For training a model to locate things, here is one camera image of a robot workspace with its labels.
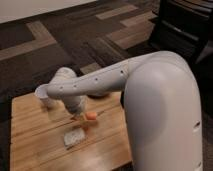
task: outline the black furniture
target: black furniture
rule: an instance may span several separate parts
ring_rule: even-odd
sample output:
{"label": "black furniture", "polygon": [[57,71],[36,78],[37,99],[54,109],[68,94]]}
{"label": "black furniture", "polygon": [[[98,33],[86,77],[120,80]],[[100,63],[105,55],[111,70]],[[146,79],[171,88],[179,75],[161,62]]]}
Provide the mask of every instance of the black furniture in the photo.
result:
{"label": "black furniture", "polygon": [[149,44],[180,54],[192,66],[213,30],[213,0],[161,0]]}

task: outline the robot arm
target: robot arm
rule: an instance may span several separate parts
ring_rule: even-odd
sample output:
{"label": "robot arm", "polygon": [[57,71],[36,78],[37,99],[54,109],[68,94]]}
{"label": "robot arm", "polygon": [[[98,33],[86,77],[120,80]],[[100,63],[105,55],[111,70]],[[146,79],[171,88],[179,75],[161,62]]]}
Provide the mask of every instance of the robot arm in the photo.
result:
{"label": "robot arm", "polygon": [[120,90],[135,170],[202,171],[199,91],[177,54],[139,56],[79,78],[59,70],[47,91],[78,106],[81,95]]}

